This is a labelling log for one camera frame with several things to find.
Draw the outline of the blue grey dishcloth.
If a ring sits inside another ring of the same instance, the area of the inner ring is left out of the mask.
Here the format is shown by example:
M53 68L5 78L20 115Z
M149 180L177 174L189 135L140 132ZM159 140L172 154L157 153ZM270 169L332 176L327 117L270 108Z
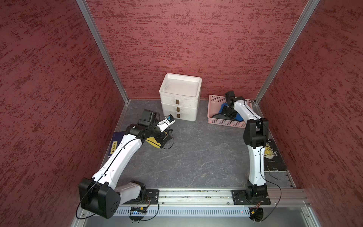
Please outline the blue grey dishcloth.
M228 106L227 103L222 104L219 112L213 115L212 118L237 122L244 121L241 115L237 113L232 107Z

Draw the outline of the yellow grey dishcloth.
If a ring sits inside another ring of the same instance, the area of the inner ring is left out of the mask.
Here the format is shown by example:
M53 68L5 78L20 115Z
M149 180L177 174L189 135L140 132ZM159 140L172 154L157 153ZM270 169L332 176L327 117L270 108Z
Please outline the yellow grey dishcloth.
M169 141L167 137L165 138L155 138L155 137L149 137L145 139L145 142L148 142L155 148L163 148L164 145Z

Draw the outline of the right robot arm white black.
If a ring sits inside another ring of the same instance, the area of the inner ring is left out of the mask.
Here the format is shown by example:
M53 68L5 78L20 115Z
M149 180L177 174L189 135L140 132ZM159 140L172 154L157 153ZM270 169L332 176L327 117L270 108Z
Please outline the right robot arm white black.
M236 96L233 91L228 91L225 97L228 107L237 112L246 124L243 139L247 145L250 159L246 199L251 203L268 196L263 164L268 141L269 122L266 118L255 113L249 107L248 100L242 96Z

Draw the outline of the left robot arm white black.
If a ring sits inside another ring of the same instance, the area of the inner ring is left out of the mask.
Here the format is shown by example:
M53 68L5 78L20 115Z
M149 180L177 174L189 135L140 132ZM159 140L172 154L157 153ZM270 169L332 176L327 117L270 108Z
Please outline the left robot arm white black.
M103 218L111 218L121 204L145 202L147 199L145 184L131 181L118 187L117 183L132 156L144 143L164 149L164 146L173 139L173 130L170 126L174 122L175 119L171 114L161 118L158 112L145 109L138 123L126 128L119 146L105 164L91 179L82 179L78 185L80 197L78 208Z

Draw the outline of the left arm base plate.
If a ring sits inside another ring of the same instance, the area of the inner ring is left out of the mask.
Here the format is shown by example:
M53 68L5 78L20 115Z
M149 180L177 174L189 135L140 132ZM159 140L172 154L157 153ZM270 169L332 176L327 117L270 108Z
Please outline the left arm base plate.
M158 198L159 198L159 190L158 189L147 189L145 191L145 195L143 199L140 202L137 202L137 205L157 205L158 204Z

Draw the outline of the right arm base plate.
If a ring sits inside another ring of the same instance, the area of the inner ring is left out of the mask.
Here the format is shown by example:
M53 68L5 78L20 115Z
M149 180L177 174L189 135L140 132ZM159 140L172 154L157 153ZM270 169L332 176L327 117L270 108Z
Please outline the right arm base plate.
M232 190L231 193L234 205L271 205L268 195L258 195L247 190Z

